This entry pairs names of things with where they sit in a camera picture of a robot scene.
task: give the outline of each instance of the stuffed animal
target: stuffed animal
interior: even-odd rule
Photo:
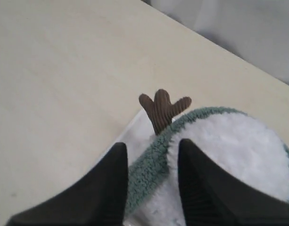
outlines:
[[[156,136],[144,141],[144,153],[129,167],[127,218],[150,226],[185,226],[177,178],[182,138],[191,139],[239,180],[289,202],[289,149],[259,120],[231,108],[206,107],[172,123],[190,106],[189,97],[171,104],[168,93],[160,89],[154,101],[145,94],[139,101]]]

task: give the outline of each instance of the brown antler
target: brown antler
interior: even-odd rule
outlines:
[[[154,101],[148,95],[141,94],[139,102],[148,114],[156,135],[159,135],[168,125],[172,123],[173,117],[182,113],[191,104],[190,97],[183,97],[173,105],[170,102],[168,92],[159,89],[155,93]]]

